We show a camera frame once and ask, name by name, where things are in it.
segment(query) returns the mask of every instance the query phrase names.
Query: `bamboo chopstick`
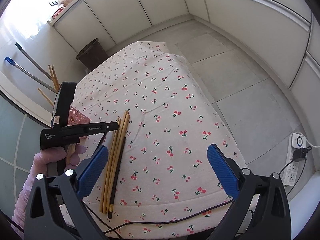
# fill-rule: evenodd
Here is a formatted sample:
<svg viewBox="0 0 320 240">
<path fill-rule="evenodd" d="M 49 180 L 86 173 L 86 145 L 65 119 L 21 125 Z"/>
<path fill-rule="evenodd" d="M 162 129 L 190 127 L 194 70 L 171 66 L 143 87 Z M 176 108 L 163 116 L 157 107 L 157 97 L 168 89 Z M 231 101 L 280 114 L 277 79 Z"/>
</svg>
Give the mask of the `bamboo chopstick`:
<svg viewBox="0 0 320 240">
<path fill-rule="evenodd" d="M 67 149 L 67 156 L 66 156 L 66 166 L 70 164 L 71 156 L 75 153 L 75 151 L 76 151 L 76 143 L 69 144 Z"/>
<path fill-rule="evenodd" d="M 116 132 L 117 131 L 114 131 L 113 133 L 113 137 L 112 137 L 112 140 L 111 140 L 111 147 L 110 147 L 110 151 L 109 151 L 109 157 L 108 157 L 108 162 L 105 166 L 105 176 L 104 176 L 104 179 L 103 179 L 103 184 L 102 184 L 102 189 L 101 189 L 101 198 L 100 198 L 100 206 L 99 206 L 99 211 L 102 212 L 103 211 L 103 201 L 104 201 L 104 191 L 105 191 L 105 188 L 106 188 L 106 180 L 107 180 L 107 174 L 108 174 L 108 166 L 109 166 L 109 163 L 112 162 L 112 156 L 111 156 L 111 152 L 112 152 L 112 148 L 114 147 L 114 145 L 116 144 L 116 141 L 115 141 L 115 138 L 116 138 Z"/>
<path fill-rule="evenodd" d="M 118 177 L 119 177 L 120 164 L 121 164 L 122 154 L 123 154 L 123 150 L 124 150 L 125 140 L 126 140 L 126 137 L 124 137 L 123 142 L 122 142 L 120 155 L 119 155 L 119 160 L 118 160 L 117 167 L 116 167 L 116 175 L 115 175 L 115 178 L 114 178 L 114 181 L 113 181 L 113 185 L 112 185 L 111 198 L 110 198 L 110 206 L 111 206 L 111 208 L 109 208 L 109 212 L 108 212 L 108 218 L 109 219 L 112 218 L 113 204 L 114 204 L 115 196 L 116 196 L 116 187 L 117 187 L 117 181 L 118 181 Z"/>
<path fill-rule="evenodd" d="M 113 161 L 113 155 L 115 152 L 115 148 L 116 148 L 116 141 L 117 141 L 117 137 L 119 134 L 119 130 L 121 127 L 121 123 L 123 121 L 121 121 L 121 119 L 118 119 L 118 124 L 119 124 L 119 129 L 116 131 L 113 142 L 112 142 L 112 147 L 111 147 L 111 152 L 110 152 L 110 158 L 108 160 L 108 169 L 107 169 L 107 173 L 106 173 L 106 180 L 105 180 L 105 189 L 104 189 L 104 196 L 103 196 L 103 206 L 102 206 L 102 212 L 103 214 L 107 213 L 107 196 L 108 196 L 108 185 L 109 185 L 109 177 L 110 177 L 110 172 L 111 172 L 111 165 L 112 165 L 112 161 Z"/>
<path fill-rule="evenodd" d="M 57 92 L 58 92 L 59 89 L 60 89 L 60 85 L 59 85 L 59 82 L 58 82 L 58 79 L 57 79 L 56 71 L 54 70 L 54 66 L 53 65 L 51 65 L 51 68 L 52 68 L 52 73 L 53 73 L 52 79 L 54 78 L 55 86 L 56 86 L 56 89 L 57 89 Z"/>
<path fill-rule="evenodd" d="M 41 88 L 38 88 L 39 92 L 44 96 L 45 99 L 47 99 L 47 101 L 50 103 L 50 105 L 53 106 L 53 102 L 45 95 L 45 93 L 43 93 L 43 91 L 41 90 Z"/>
<path fill-rule="evenodd" d="M 125 117 L 124 122 L 121 124 L 121 134 L 118 137 L 119 141 L 117 140 L 117 145 L 116 145 L 116 154 L 114 156 L 114 159 L 112 160 L 112 172 L 110 173 L 110 181 L 109 181 L 109 187 L 108 187 L 108 196 L 107 196 L 107 202 L 106 204 L 108 205 L 108 209 L 109 209 L 109 203 L 110 203 L 110 198 L 111 198 L 111 190 L 112 190 L 112 185 L 113 185 L 113 181 L 115 178 L 115 174 L 116 174 L 116 165 L 118 163 L 119 160 L 119 155 L 120 155 L 120 150 L 121 150 L 121 145 L 122 142 L 124 140 L 124 135 L 127 131 L 127 127 L 128 127 L 128 123 L 129 123 L 129 118 L 130 115 L 127 114 Z"/>
<path fill-rule="evenodd" d="M 48 67 L 49 67 L 49 71 L 50 71 L 50 76 L 52 77 L 52 83 L 53 83 L 53 85 L 54 85 L 54 89 L 55 89 L 56 92 L 58 93 L 58 90 L 59 90 L 59 89 L 57 89 L 57 84 L 56 84 L 56 82 L 55 82 L 55 80 L 54 80 L 54 76 L 53 76 L 53 72 L 52 72 L 51 66 L 48 65 Z"/>
</svg>

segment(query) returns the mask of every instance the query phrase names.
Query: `blue gripper pad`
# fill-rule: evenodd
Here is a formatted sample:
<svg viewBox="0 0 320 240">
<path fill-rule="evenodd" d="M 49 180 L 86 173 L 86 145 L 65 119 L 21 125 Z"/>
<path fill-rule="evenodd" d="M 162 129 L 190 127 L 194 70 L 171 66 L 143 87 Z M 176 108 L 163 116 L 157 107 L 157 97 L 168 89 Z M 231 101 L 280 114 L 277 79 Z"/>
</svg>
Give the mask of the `blue gripper pad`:
<svg viewBox="0 0 320 240">
<path fill-rule="evenodd" d="M 91 158 L 83 160 L 76 168 L 78 180 L 76 193 L 80 199 L 89 196 L 107 161 L 108 149 L 100 146 Z"/>
<path fill-rule="evenodd" d="M 237 177 L 227 164 L 223 153 L 212 144 L 208 147 L 207 157 L 226 194 L 236 199 L 239 195 Z"/>
</svg>

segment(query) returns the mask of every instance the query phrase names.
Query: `pink tablecloth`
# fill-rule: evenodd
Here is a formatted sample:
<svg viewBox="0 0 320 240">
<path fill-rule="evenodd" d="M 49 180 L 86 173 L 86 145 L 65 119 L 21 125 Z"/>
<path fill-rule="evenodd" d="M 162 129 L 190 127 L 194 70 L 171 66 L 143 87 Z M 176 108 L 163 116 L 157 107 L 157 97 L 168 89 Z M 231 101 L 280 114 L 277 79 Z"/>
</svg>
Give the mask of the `pink tablecloth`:
<svg viewBox="0 0 320 240">
<path fill-rule="evenodd" d="M 78 84 L 73 106 L 92 122 L 115 121 L 129 109 L 112 219 L 99 212 L 102 176 L 84 199 L 113 228 L 127 221 L 159 222 L 122 227 L 118 232 L 123 238 L 173 238 L 217 226 L 229 205 L 176 224 L 161 224 L 231 199 L 207 160 L 210 144 L 216 143 L 241 168 L 246 166 L 231 134 L 188 71 L 185 58 L 170 54 L 165 43 L 133 43 Z M 88 137 L 84 158 L 92 155 L 100 138 L 101 134 Z M 62 210 L 71 223 L 66 208 Z"/>
</svg>

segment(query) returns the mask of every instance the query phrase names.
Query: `wooden stick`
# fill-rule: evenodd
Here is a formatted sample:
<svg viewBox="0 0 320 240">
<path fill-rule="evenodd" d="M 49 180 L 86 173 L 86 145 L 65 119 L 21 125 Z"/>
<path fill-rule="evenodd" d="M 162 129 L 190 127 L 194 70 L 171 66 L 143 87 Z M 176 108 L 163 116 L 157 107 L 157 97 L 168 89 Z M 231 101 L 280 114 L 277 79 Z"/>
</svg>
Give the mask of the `wooden stick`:
<svg viewBox="0 0 320 240">
<path fill-rule="evenodd" d="M 115 174 L 116 174 L 116 165 L 117 165 L 117 163 L 119 161 L 121 145 L 122 145 L 122 142 L 124 140 L 125 133 L 127 131 L 129 118 L 130 118 L 130 115 L 127 114 L 123 124 L 121 124 L 121 126 L 122 126 L 121 135 L 118 137 L 119 141 L 117 140 L 118 147 L 117 147 L 117 151 L 116 151 L 116 154 L 114 156 L 114 159 L 113 159 L 114 162 L 112 161 L 112 172 L 110 173 L 110 181 L 109 181 L 108 197 L 107 197 L 108 208 L 109 208 L 109 203 L 110 203 L 110 198 L 111 198 L 112 185 L 113 185 L 113 181 L 114 181 Z"/>
<path fill-rule="evenodd" d="M 53 106 L 53 102 L 50 100 L 50 98 L 48 98 L 48 97 L 45 95 L 45 93 L 43 93 L 43 91 L 42 91 L 40 88 L 38 88 L 38 90 L 39 90 L 39 92 L 44 96 L 44 98 L 47 99 L 47 101 L 50 103 L 50 105 Z"/>
<path fill-rule="evenodd" d="M 66 166 L 70 164 L 70 158 L 76 151 L 76 143 L 69 144 L 67 149 L 67 156 L 66 156 Z"/>
<path fill-rule="evenodd" d="M 51 65 L 51 68 L 52 68 L 52 73 L 53 73 L 53 77 L 54 77 L 54 81 L 56 83 L 56 86 L 58 88 L 58 90 L 60 89 L 60 85 L 59 85 L 59 82 L 58 82 L 58 79 L 57 79 L 57 75 L 56 75 L 56 71 L 54 70 L 54 66 Z"/>
<path fill-rule="evenodd" d="M 121 123 L 123 121 L 121 121 L 121 119 L 118 119 L 118 124 L 119 124 L 119 129 L 116 131 L 113 142 L 112 142 L 112 147 L 111 147 L 111 151 L 110 151 L 110 158 L 108 160 L 108 168 L 107 168 L 107 173 L 106 173 L 106 180 L 105 180 L 105 189 L 104 189 L 104 196 L 103 196 L 103 207 L 102 207 L 102 212 L 103 214 L 107 213 L 107 196 L 108 196 L 108 185 L 109 185 L 109 177 L 110 177 L 110 172 L 111 172 L 111 165 L 112 165 L 112 161 L 113 161 L 113 155 L 115 152 L 115 148 L 116 148 L 116 141 L 117 141 L 117 137 L 119 134 L 119 130 L 120 130 L 120 126 Z"/>
<path fill-rule="evenodd" d="M 52 83 L 53 83 L 54 89 L 55 89 L 56 92 L 58 93 L 58 90 L 57 90 L 57 87 L 56 87 L 56 83 L 55 83 L 55 80 L 54 80 L 54 76 L 53 76 L 53 72 L 52 72 L 51 66 L 48 65 L 48 67 L 49 67 L 49 71 L 50 71 L 50 76 L 52 77 Z"/>
<path fill-rule="evenodd" d="M 102 189 L 101 189 L 101 198 L 100 198 L 100 206 L 99 206 L 99 211 L 100 212 L 103 211 L 103 199 L 104 199 L 104 191 L 105 191 L 105 188 L 106 188 L 108 166 L 109 166 L 110 160 L 112 162 L 111 151 L 112 151 L 113 144 L 116 144 L 116 143 L 113 143 L 113 141 L 115 141 L 115 137 L 116 137 L 116 131 L 113 131 L 113 136 L 112 136 L 112 140 L 111 140 L 111 146 L 109 148 L 110 151 L 109 151 L 108 162 L 107 162 L 107 164 L 105 166 L 105 172 L 104 172 L 105 175 L 104 175 Z"/>
<path fill-rule="evenodd" d="M 122 133 L 122 129 L 123 129 L 123 125 L 124 125 L 124 121 L 125 121 L 125 117 L 128 114 L 129 111 L 124 111 L 124 115 L 123 115 L 123 119 L 121 121 L 121 124 L 119 126 L 119 132 L 118 132 L 118 136 L 116 139 L 116 146 L 115 146 L 115 150 L 113 153 L 113 159 L 112 159 L 112 163 L 110 163 L 110 172 L 109 172 L 109 176 L 106 180 L 106 190 L 105 190 L 105 202 L 103 203 L 103 214 L 106 214 L 108 212 L 109 209 L 109 203 L 110 203 L 110 196 L 111 196 L 111 189 L 110 189 L 110 185 L 112 182 L 110 182 L 111 179 L 111 175 L 112 175 L 112 170 L 113 170 L 113 166 L 115 165 L 115 156 L 116 156 L 116 152 L 118 149 L 118 145 L 119 145 L 119 141 L 120 141 L 120 135 Z"/>
</svg>

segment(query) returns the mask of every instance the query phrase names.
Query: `power strip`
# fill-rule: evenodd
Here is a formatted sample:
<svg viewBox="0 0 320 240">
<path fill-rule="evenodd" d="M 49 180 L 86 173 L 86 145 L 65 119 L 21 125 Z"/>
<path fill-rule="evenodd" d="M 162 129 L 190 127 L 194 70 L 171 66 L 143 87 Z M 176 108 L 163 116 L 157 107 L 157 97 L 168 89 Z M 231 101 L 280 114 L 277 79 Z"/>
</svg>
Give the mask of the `power strip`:
<svg viewBox="0 0 320 240">
<path fill-rule="evenodd" d="M 296 139 L 297 138 L 302 139 L 302 143 L 296 143 Z M 293 152 L 297 149 L 297 148 L 305 148 L 306 147 L 306 138 L 304 136 L 298 135 L 296 133 L 292 134 L 289 138 L 289 145 L 288 145 L 288 154 L 287 154 L 287 160 L 286 163 L 289 163 L 290 161 L 292 161 L 293 158 Z M 282 176 L 282 182 L 284 185 L 288 185 L 288 186 L 293 186 L 296 178 L 297 178 L 297 173 L 298 173 L 298 167 L 299 167 L 299 162 L 293 162 L 291 163 L 289 166 L 287 166 L 284 169 L 284 173 Z"/>
</svg>

